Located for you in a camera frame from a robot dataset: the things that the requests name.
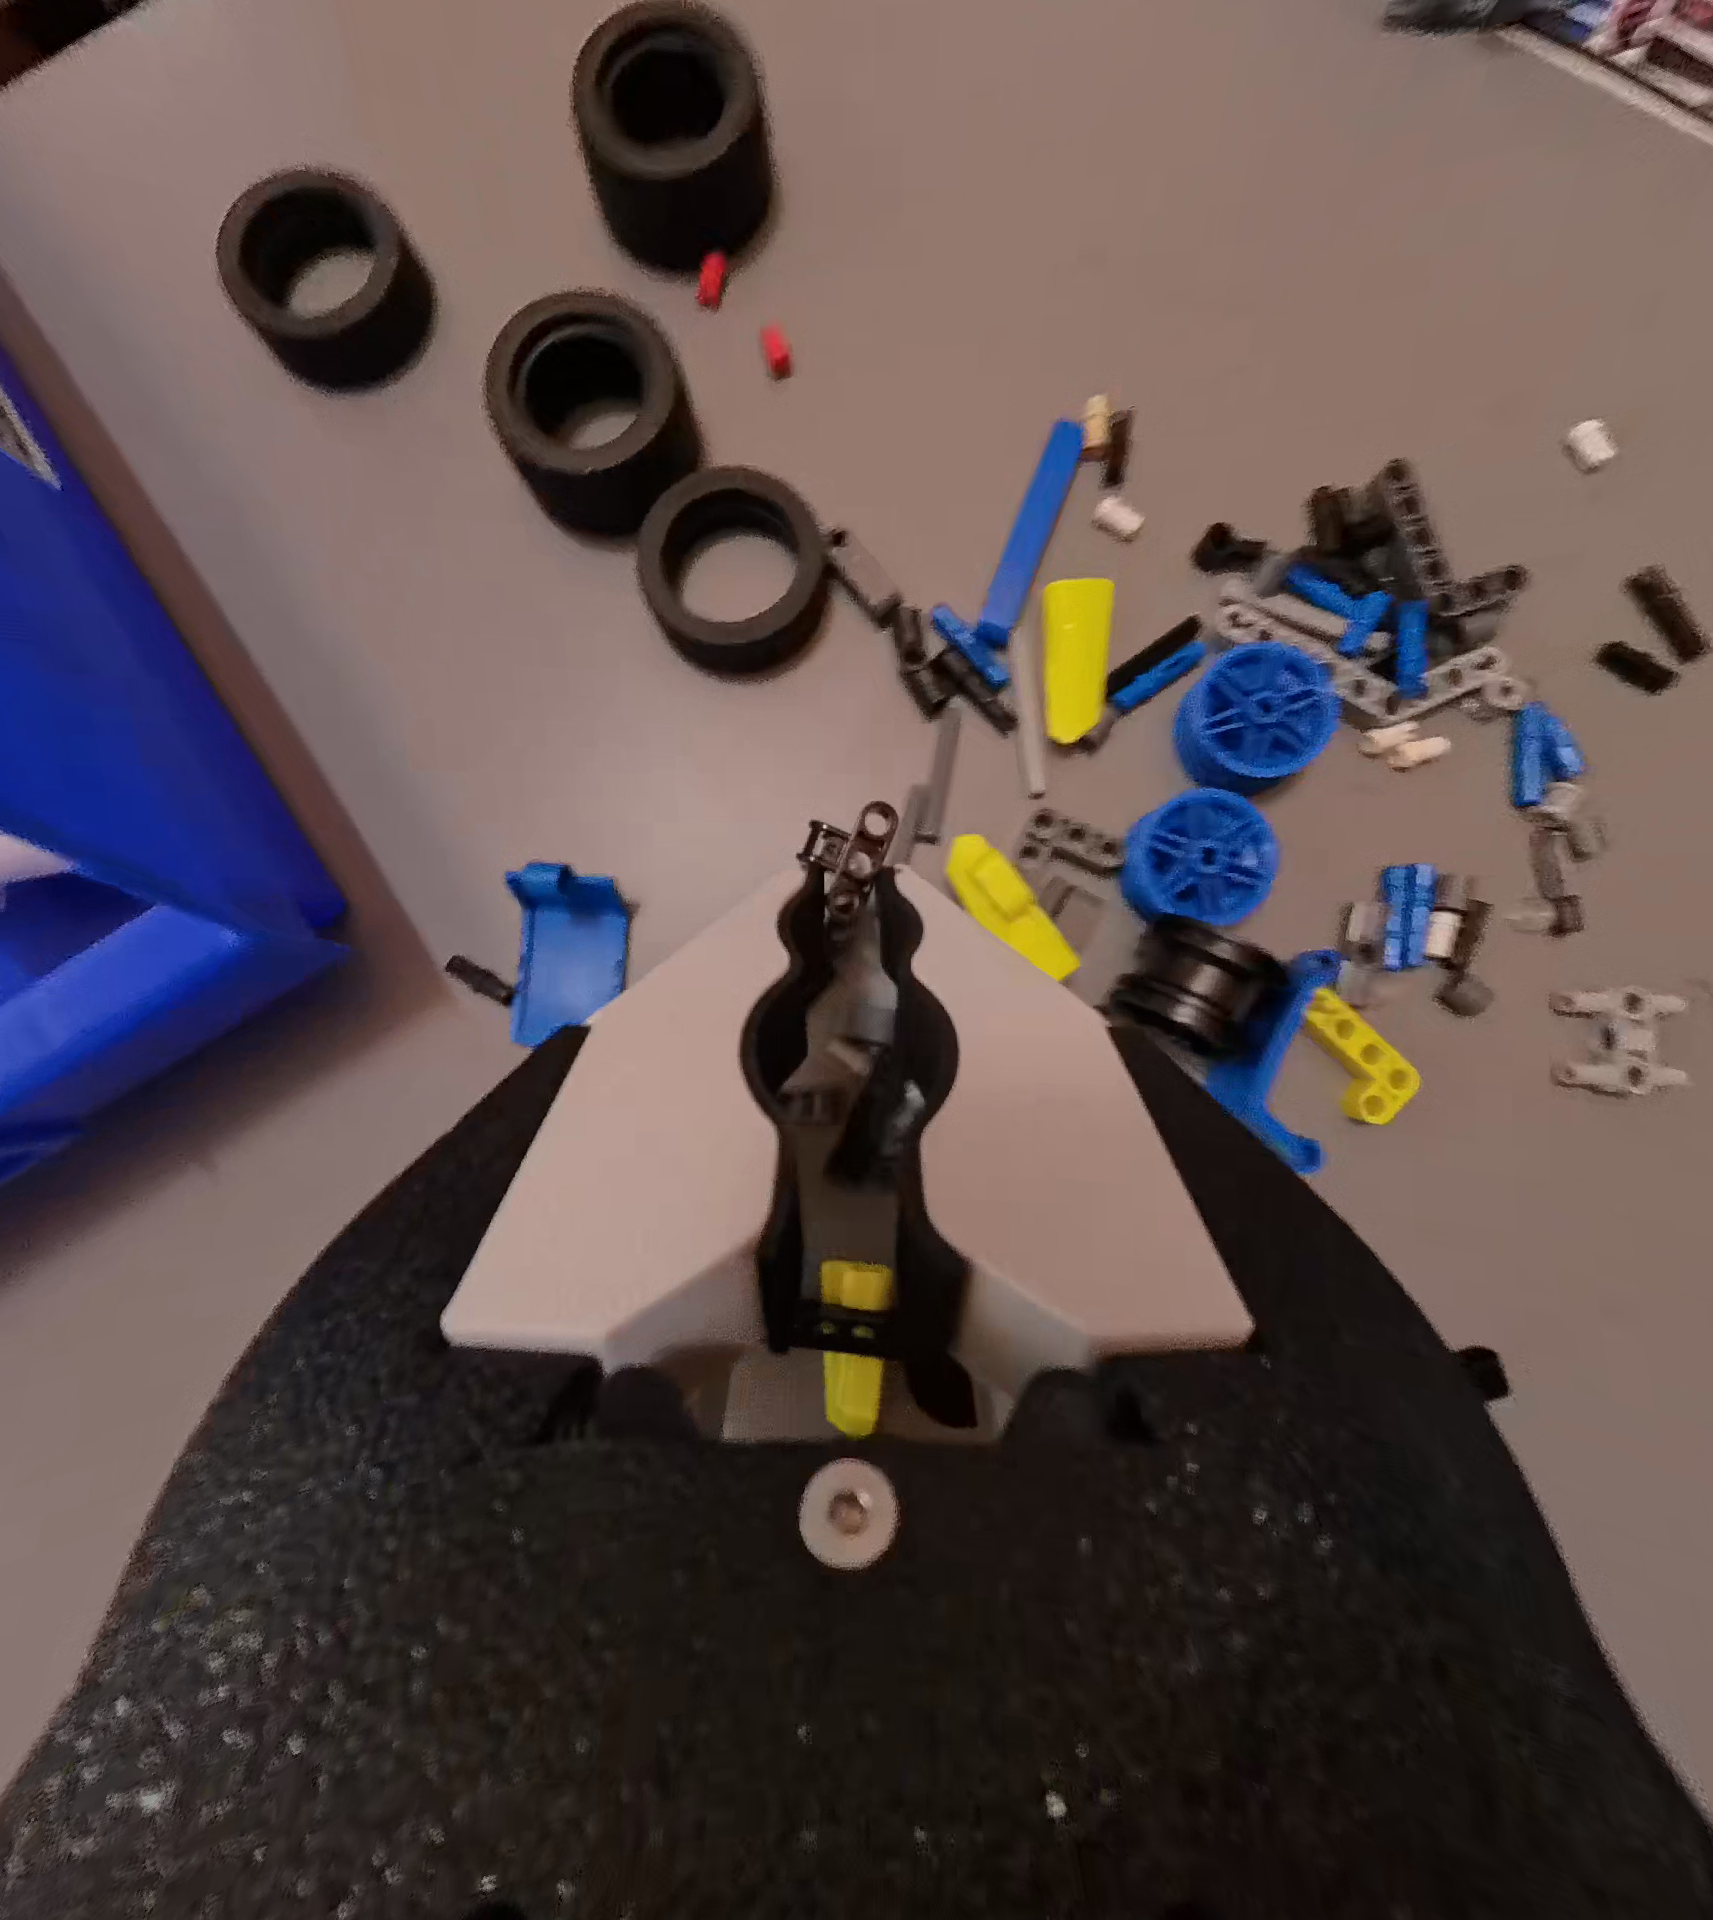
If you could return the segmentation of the blue and black sticker sheet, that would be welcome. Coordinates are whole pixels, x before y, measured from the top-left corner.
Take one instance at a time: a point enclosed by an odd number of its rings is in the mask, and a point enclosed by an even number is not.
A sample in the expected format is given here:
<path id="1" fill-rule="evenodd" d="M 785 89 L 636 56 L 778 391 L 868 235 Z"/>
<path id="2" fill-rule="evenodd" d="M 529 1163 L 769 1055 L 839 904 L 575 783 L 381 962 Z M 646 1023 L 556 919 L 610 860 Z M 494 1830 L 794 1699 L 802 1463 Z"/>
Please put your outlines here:
<path id="1" fill-rule="evenodd" d="M 1713 138 L 1713 3 L 1526 5 L 1502 35 Z"/>

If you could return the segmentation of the black rubber lego tyre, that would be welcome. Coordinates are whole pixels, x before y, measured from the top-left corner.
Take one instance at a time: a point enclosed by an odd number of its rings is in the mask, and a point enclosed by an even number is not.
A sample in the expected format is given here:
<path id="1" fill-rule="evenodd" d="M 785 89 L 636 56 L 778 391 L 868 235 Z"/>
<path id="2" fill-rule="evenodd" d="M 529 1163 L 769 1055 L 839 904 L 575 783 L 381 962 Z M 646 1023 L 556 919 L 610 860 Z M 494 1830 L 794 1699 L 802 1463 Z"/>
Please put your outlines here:
<path id="1" fill-rule="evenodd" d="M 221 286 L 293 379 L 360 393 L 404 372 L 436 323 L 436 288 L 370 186 L 315 166 L 257 180 L 215 243 Z"/>
<path id="2" fill-rule="evenodd" d="M 632 259 L 684 275 L 756 241 L 772 208 L 764 84 L 721 13 L 610 13 L 580 46 L 571 105 L 605 225 Z"/>
<path id="3" fill-rule="evenodd" d="M 682 581 L 704 545 L 759 536 L 793 562 L 785 593 L 754 615 L 719 620 L 693 610 Z M 827 540 L 812 509 L 772 474 L 743 465 L 698 469 L 652 504 L 636 534 L 636 587 L 671 649 L 724 679 L 770 674 L 818 636 L 829 604 Z"/>
<path id="4" fill-rule="evenodd" d="M 485 419 L 536 504 L 594 539 L 636 534 L 702 460 L 674 346 L 639 304 L 605 292 L 530 300 L 503 325 Z"/>

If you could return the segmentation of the light grey lego connector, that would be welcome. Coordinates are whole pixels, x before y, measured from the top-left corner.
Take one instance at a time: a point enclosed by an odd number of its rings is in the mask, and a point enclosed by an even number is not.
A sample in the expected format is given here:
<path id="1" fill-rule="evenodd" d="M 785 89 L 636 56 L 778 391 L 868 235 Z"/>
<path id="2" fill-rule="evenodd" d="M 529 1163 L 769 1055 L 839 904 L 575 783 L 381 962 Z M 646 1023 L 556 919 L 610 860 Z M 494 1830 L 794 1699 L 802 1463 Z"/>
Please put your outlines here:
<path id="1" fill-rule="evenodd" d="M 1555 1087 L 1614 1098 L 1692 1087 L 1692 1074 L 1663 1056 L 1663 1026 L 1689 1010 L 1686 997 L 1639 986 L 1559 991 L 1547 1007 L 1591 1026 L 1589 1050 L 1551 1068 Z"/>

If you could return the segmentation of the yellow lego panel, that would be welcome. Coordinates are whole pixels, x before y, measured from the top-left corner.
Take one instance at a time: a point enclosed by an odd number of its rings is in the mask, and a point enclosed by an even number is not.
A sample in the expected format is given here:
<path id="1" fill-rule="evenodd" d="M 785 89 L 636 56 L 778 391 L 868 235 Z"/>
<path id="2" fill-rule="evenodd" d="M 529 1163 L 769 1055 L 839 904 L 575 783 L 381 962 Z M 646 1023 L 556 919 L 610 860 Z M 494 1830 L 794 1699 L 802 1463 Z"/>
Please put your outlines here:
<path id="1" fill-rule="evenodd" d="M 1113 609 L 1109 578 L 1055 581 L 1043 589 L 1045 733 L 1057 748 L 1078 746 L 1106 712 Z"/>
<path id="2" fill-rule="evenodd" d="M 1005 949 L 1050 980 L 1069 983 L 1081 956 L 1047 912 L 1012 858 L 978 833 L 949 842 L 945 879 L 955 901 Z"/>

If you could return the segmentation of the blue curved lego arch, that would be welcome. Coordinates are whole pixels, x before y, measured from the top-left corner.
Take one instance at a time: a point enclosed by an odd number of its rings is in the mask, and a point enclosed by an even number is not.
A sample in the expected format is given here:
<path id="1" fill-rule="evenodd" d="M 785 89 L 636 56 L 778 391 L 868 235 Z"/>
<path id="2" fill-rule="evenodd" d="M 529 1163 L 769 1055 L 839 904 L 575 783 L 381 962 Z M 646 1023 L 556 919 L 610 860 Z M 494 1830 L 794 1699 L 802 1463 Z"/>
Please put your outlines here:
<path id="1" fill-rule="evenodd" d="M 1205 1074 L 1211 1098 L 1298 1178 L 1320 1173 L 1323 1144 L 1282 1125 L 1270 1111 L 1270 1095 L 1313 997 L 1335 988 L 1340 964 L 1335 949 L 1295 956 L 1280 983 L 1259 993 L 1238 1050 L 1218 1058 Z"/>

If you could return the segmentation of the black lego wheel rim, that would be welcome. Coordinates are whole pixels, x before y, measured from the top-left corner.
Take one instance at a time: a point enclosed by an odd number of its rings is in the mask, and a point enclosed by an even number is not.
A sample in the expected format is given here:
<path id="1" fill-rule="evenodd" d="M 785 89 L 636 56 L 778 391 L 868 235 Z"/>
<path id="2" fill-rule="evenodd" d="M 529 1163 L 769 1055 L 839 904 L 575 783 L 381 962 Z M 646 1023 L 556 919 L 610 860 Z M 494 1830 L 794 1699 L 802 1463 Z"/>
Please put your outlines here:
<path id="1" fill-rule="evenodd" d="M 1197 919 L 1157 916 L 1105 1015 L 1222 1060 L 1249 1048 L 1256 1016 L 1284 986 L 1284 964 L 1265 949 Z"/>

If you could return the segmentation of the long blue lego beam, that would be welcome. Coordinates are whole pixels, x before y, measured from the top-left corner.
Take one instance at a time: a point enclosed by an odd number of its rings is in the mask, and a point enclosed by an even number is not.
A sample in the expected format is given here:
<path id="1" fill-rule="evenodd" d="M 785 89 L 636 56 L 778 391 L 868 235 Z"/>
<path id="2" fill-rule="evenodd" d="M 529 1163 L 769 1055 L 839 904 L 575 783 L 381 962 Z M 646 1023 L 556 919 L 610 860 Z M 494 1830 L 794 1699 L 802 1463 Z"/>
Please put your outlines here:
<path id="1" fill-rule="evenodd" d="M 994 653 L 1009 644 L 1024 613 L 1077 473 L 1082 467 L 1082 448 L 1082 423 L 1078 419 L 1057 420 L 1022 490 L 975 623 L 975 636 Z"/>

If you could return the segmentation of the blue lego panel piece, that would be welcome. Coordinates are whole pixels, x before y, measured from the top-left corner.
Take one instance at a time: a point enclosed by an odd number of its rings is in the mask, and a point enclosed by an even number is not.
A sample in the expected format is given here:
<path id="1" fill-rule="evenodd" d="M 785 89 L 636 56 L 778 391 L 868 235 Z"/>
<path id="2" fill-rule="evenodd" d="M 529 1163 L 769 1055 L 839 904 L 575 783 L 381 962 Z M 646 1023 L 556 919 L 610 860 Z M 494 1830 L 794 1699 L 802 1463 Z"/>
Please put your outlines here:
<path id="1" fill-rule="evenodd" d="M 547 1045 L 584 1026 L 626 986 L 630 906 L 609 877 L 533 860 L 507 874 L 522 912 L 511 1038 Z"/>

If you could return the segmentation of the black and yellow lego subassembly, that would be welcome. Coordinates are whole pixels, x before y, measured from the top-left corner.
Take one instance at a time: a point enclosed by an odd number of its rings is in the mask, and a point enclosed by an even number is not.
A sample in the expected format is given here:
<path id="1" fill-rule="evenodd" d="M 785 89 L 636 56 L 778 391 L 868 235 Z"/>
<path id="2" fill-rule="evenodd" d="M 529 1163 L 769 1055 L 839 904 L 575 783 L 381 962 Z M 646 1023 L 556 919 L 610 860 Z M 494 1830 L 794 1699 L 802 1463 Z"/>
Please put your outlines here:
<path id="1" fill-rule="evenodd" d="M 812 822 L 797 860 L 802 883 L 783 902 L 775 931 L 787 956 L 781 979 L 752 1004 L 738 1060 L 754 1105 L 777 1131 L 772 1202 L 754 1249 L 769 1350 L 823 1356 L 829 1423 L 868 1437 L 886 1372 L 904 1380 L 916 1409 L 940 1428 L 972 1428 L 972 1385 L 957 1359 L 968 1290 L 965 1255 L 939 1232 L 926 1202 L 920 1144 L 955 1093 L 963 1047 L 953 1019 L 916 976 L 925 927 L 892 879 L 899 810 L 868 802 L 854 828 Z M 886 997 L 868 1066 L 853 1089 L 794 1089 L 810 1058 L 810 1019 L 845 964 L 865 954 Z M 885 1260 L 812 1253 L 806 1182 L 886 1202 Z"/>

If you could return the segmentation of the blue storage bin with label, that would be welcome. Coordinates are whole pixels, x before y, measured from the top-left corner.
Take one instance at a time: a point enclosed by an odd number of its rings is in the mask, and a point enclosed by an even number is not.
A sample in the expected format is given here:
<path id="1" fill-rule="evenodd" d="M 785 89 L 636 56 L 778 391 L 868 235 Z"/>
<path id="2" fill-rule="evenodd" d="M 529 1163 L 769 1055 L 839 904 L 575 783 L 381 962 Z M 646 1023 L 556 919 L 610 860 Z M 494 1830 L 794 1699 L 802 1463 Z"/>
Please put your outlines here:
<path id="1" fill-rule="evenodd" d="M 334 972 L 345 912 L 0 343 L 0 1188 Z"/>

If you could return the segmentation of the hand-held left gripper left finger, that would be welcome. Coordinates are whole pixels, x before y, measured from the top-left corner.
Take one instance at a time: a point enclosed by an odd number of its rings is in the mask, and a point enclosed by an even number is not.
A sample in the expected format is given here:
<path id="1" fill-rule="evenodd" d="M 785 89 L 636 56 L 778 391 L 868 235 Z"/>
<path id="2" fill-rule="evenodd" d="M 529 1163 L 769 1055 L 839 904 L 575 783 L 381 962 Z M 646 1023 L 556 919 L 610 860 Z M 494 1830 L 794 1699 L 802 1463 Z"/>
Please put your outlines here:
<path id="1" fill-rule="evenodd" d="M 778 1137 L 741 1035 L 788 968 L 770 877 L 588 1023 L 441 1314 L 455 1350 L 668 1372 L 766 1348 Z"/>

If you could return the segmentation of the dark grey lego axle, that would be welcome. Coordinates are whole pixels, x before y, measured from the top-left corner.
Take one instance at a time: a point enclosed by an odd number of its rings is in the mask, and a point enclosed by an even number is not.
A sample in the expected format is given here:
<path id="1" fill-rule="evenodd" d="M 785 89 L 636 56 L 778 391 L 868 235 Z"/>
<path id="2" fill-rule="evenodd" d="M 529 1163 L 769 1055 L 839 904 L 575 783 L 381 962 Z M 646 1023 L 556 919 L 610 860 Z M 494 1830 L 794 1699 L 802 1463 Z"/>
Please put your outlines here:
<path id="1" fill-rule="evenodd" d="M 896 862 L 902 867 L 914 858 L 916 851 L 937 849 L 945 838 L 949 800 L 960 759 L 963 718 L 963 711 L 950 703 L 937 720 L 926 776 L 913 789 L 906 802 L 906 822 L 896 852 Z"/>

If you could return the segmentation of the yellow L-shaped lego beam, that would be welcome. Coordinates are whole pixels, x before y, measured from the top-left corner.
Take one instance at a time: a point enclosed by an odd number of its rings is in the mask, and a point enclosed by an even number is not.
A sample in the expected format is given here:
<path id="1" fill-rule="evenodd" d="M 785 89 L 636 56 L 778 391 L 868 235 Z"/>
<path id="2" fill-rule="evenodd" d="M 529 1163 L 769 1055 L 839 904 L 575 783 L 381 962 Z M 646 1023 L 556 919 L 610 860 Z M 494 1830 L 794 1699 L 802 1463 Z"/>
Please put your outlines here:
<path id="1" fill-rule="evenodd" d="M 1347 1077 L 1343 1113 L 1373 1128 L 1393 1125 L 1421 1090 L 1421 1074 L 1343 997 L 1319 986 L 1302 1030 Z"/>

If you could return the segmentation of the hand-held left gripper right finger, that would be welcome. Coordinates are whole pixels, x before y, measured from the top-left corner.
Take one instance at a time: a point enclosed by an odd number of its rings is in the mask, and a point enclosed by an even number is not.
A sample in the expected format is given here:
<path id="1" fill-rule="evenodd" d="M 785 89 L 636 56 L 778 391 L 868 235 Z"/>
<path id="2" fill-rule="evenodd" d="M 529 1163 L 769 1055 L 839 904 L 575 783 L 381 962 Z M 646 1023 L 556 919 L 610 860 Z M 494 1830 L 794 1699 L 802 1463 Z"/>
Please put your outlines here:
<path id="1" fill-rule="evenodd" d="M 949 1354 L 1011 1406 L 1040 1375 L 1233 1353 L 1253 1314 L 1109 1023 L 901 869 L 920 1208 L 965 1265 Z"/>

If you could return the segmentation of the pile of small lego pieces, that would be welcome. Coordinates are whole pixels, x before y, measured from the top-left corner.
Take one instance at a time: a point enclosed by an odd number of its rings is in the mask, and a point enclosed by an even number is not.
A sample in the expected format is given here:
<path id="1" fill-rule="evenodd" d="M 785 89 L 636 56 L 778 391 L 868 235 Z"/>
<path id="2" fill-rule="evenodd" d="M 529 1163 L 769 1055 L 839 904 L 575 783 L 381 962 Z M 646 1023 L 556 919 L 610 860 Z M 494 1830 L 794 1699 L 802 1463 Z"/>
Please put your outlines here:
<path id="1" fill-rule="evenodd" d="M 1082 423 L 1082 465 L 1102 460 L 1106 485 L 1127 469 L 1124 412 L 1099 426 Z M 1524 566 L 1457 575 L 1444 555 L 1414 467 L 1387 463 L 1360 488 L 1319 488 L 1307 503 L 1309 543 L 1295 549 L 1249 540 L 1215 523 L 1193 562 L 1224 583 L 1215 623 L 1197 617 L 1124 660 L 1109 659 L 1109 706 L 1071 750 L 1099 748 L 1114 725 L 1167 689 L 1198 679 L 1229 647 L 1287 642 L 1328 666 L 1343 718 L 1367 735 L 1373 754 L 1410 769 L 1436 741 L 1425 726 L 1447 711 L 1474 709 L 1511 720 L 1511 800 L 1530 820 L 1530 849 L 1547 928 L 1567 939 L 1584 925 L 1567 893 L 1570 862 L 1589 857 L 1589 817 L 1579 809 L 1587 760 L 1563 720 L 1529 696 L 1494 642 L 1516 596 L 1530 585 Z M 868 551 L 841 526 L 824 530 L 829 566 L 879 627 L 904 628 L 902 674 L 928 709 L 937 677 L 949 671 L 960 696 L 976 701 L 998 726 L 1015 725 L 1005 701 L 1006 653 L 975 636 L 975 623 L 946 607 L 908 607 Z"/>

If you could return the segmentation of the blue lego wheel rim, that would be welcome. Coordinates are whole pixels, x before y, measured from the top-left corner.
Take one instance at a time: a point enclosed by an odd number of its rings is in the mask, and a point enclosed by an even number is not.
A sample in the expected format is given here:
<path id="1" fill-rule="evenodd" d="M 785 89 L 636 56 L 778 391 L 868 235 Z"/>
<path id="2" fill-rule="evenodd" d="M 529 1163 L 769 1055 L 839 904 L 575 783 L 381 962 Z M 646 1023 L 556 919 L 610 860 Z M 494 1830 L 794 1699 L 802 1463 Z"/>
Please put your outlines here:
<path id="1" fill-rule="evenodd" d="M 1265 814 L 1222 789 L 1193 786 L 1132 825 L 1116 885 L 1144 923 L 1230 928 L 1265 906 L 1276 874 L 1279 842 Z"/>
<path id="2" fill-rule="evenodd" d="M 1173 745 L 1195 786 L 1254 799 L 1313 766 L 1340 718 L 1328 666 L 1284 641 L 1245 641 L 1189 689 Z"/>

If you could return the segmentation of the dark L-shaped lego beam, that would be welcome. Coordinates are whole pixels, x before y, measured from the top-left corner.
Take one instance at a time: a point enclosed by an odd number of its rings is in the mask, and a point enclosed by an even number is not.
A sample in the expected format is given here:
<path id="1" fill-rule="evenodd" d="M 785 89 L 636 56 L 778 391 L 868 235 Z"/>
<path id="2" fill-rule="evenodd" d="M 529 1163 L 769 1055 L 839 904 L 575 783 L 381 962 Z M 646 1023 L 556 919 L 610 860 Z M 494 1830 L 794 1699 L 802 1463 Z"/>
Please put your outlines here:
<path id="1" fill-rule="evenodd" d="M 1017 870 L 1030 879 L 1067 864 L 1095 879 L 1114 879 L 1124 864 L 1124 841 L 1055 809 L 1039 806 L 1022 822 L 1012 852 Z"/>

